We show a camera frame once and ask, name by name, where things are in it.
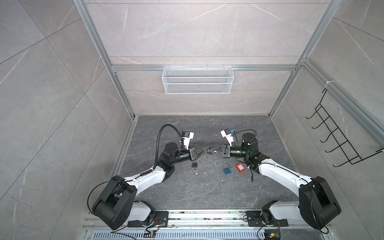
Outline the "blue padlock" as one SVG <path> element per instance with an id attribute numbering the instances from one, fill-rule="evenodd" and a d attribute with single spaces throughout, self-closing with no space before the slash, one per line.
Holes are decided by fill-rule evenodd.
<path id="1" fill-rule="evenodd" d="M 223 171 L 224 171 L 225 175 L 229 175 L 229 174 L 232 173 L 231 167 L 229 165 L 227 165 L 227 164 L 223 165 Z"/>

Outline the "red padlock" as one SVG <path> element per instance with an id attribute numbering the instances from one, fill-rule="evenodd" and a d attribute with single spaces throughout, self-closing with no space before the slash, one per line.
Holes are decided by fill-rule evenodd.
<path id="1" fill-rule="evenodd" d="M 246 168 L 244 167 L 244 165 L 243 164 L 237 164 L 236 165 L 236 168 L 237 168 L 237 170 L 239 171 L 239 173 L 241 173 L 241 172 L 243 172 L 243 171 L 245 171 L 246 170 Z"/>

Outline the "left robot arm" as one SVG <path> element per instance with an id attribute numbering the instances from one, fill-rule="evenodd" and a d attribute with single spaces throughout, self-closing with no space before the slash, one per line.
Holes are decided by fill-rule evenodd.
<path id="1" fill-rule="evenodd" d="M 112 177 L 101 183 L 104 189 L 95 200 L 90 212 L 101 219 L 111 230 L 117 230 L 125 222 L 150 225 L 156 209 L 136 196 L 151 186 L 167 180 L 175 171 L 175 164 L 194 162 L 208 150 L 207 147 L 179 148 L 176 143 L 167 143 L 159 155 L 155 167 L 131 177 Z"/>

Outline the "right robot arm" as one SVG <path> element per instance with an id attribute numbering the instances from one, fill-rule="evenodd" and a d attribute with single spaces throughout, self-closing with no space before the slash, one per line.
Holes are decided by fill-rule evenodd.
<path id="1" fill-rule="evenodd" d="M 341 212 L 330 185 L 322 177 L 311 178 L 294 172 L 259 151 L 255 134 L 245 133 L 235 146 L 231 134 L 223 132 L 228 144 L 208 149 L 208 153 L 222 158 L 242 158 L 252 173 L 271 178 L 299 199 L 296 202 L 271 201 L 262 208 L 263 224 L 272 225 L 280 220 L 304 221 L 316 230 L 322 230 Z"/>

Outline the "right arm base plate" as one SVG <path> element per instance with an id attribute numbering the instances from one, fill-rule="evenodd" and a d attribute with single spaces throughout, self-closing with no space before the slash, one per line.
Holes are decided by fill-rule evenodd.
<path id="1" fill-rule="evenodd" d="M 267 211 L 246 211 L 243 216 L 243 221 L 247 222 L 249 227 L 288 227 L 289 223 L 287 220 L 276 220 Z"/>

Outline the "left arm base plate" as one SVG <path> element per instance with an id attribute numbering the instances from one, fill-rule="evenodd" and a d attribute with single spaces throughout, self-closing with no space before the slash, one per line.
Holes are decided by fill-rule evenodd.
<path id="1" fill-rule="evenodd" d="M 154 213 L 151 213 L 144 221 L 129 221 L 127 223 L 127 226 L 129 228 L 148 227 L 155 226 L 158 224 L 167 226 L 168 217 L 168 211 L 156 211 Z"/>

